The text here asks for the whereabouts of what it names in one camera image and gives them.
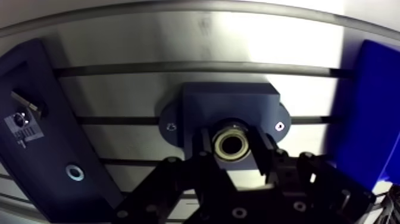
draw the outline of brass bushing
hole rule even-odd
[[[214,153],[223,161],[240,161],[249,154],[249,142],[242,129],[226,127],[214,136]]]

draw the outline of blue panel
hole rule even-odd
[[[47,113],[28,109],[11,97],[13,91],[44,105]],[[1,162],[36,208],[50,222],[111,220],[123,197],[77,124],[39,40],[0,58],[0,105]],[[34,121],[32,129],[13,126],[10,117],[20,110]],[[32,140],[33,132],[40,132],[40,138]],[[68,164],[78,165],[85,178],[68,177]]]
[[[400,52],[365,41],[355,68],[356,90],[337,167],[373,189],[379,179],[400,183]]]

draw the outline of small sign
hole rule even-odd
[[[42,138],[45,135],[40,129],[39,124],[37,123],[35,117],[30,112],[30,110],[26,110],[29,113],[29,123],[23,127],[19,127],[16,125],[13,119],[13,115],[10,115],[4,118],[5,123],[7,124],[9,130],[14,135],[18,144],[22,145],[23,148],[26,148],[24,142],[30,142],[38,138]]]

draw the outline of blue block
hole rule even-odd
[[[365,41],[355,84],[337,168],[368,189],[382,179],[400,184],[400,48]]]

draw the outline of metal washer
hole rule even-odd
[[[76,171],[79,175],[76,176],[72,174],[73,171]],[[83,170],[76,165],[68,165],[65,167],[65,172],[67,173],[68,177],[71,178],[74,181],[82,181],[85,178],[85,173],[83,173]]]

